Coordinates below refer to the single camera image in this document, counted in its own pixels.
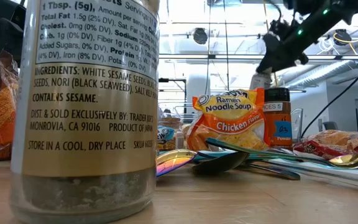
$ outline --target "kitchen counter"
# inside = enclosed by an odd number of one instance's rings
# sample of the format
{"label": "kitchen counter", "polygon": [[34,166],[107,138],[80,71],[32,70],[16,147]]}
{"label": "kitchen counter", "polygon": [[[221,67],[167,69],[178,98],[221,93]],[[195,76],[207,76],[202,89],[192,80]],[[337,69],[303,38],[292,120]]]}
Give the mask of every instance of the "kitchen counter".
{"label": "kitchen counter", "polygon": [[[258,170],[195,177],[189,168],[160,177],[153,203],[115,223],[358,223],[358,187],[352,185],[305,175],[289,181]],[[9,163],[0,162],[0,223],[19,224],[8,197]]]}

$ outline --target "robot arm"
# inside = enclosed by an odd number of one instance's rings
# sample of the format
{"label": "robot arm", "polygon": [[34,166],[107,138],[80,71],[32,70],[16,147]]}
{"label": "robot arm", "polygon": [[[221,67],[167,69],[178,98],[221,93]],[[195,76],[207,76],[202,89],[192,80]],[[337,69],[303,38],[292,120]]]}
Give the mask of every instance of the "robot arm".
{"label": "robot arm", "polygon": [[257,73],[289,68],[295,66],[296,60],[303,65],[308,63],[303,51],[339,21],[351,24],[353,15],[358,13],[358,0],[284,0],[284,4],[301,15],[310,15],[301,24],[295,20],[291,24],[272,21],[272,34],[264,36],[266,54]]}

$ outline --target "ramen noodle soup package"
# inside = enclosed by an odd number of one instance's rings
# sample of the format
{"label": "ramen noodle soup package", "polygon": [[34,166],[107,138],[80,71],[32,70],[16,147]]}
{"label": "ramen noodle soup package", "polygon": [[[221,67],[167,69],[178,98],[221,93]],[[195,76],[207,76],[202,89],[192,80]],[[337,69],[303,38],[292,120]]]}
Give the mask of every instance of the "ramen noodle soup package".
{"label": "ramen noodle soup package", "polygon": [[263,112],[264,90],[233,90],[220,95],[193,98],[194,109],[202,115],[189,130],[188,147],[208,150],[207,138],[262,150],[268,145]]}

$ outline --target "black cable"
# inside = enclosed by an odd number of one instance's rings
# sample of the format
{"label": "black cable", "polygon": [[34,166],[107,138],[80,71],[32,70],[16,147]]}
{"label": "black cable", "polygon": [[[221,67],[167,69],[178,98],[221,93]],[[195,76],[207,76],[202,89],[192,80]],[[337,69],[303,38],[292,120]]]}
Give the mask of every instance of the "black cable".
{"label": "black cable", "polygon": [[208,90],[208,77],[209,77],[209,41],[211,40],[211,9],[214,2],[211,2],[209,6],[209,22],[208,22],[208,46],[207,46],[207,60],[206,60],[206,84],[205,84],[205,95]]}
{"label": "black cable", "polygon": [[266,0],[269,4],[272,4],[276,9],[277,9],[277,11],[278,11],[278,13],[280,13],[280,17],[278,18],[278,21],[280,21],[281,20],[281,17],[283,16],[283,14],[281,13],[281,9],[280,9],[280,7],[277,5],[277,4],[275,4],[272,0]]}
{"label": "black cable", "polygon": [[226,64],[227,64],[227,90],[230,91],[229,83],[229,39],[227,38],[227,18],[226,18],[226,0],[223,0],[223,12],[224,12],[224,29],[226,31]]}
{"label": "black cable", "polygon": [[305,135],[306,131],[309,129],[309,127],[317,120],[317,118],[332,104],[334,103],[339,97],[341,97],[348,89],[350,89],[356,82],[358,81],[358,77],[348,86],[346,87],[346,89],[344,91],[342,91],[342,93],[340,93],[338,96],[336,96],[333,100],[331,100],[331,102],[329,102],[327,104],[327,106],[325,106],[320,113],[317,114],[317,116],[307,125],[307,127],[305,128],[305,130],[302,132],[301,138],[303,138],[303,136]]}

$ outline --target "gold label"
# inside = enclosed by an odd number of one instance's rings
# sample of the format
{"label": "gold label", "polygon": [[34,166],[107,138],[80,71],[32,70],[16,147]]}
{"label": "gold label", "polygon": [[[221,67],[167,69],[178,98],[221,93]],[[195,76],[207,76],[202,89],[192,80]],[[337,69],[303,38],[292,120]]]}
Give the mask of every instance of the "gold label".
{"label": "gold label", "polygon": [[95,176],[154,166],[156,17],[130,0],[40,0],[38,8],[22,173]]}

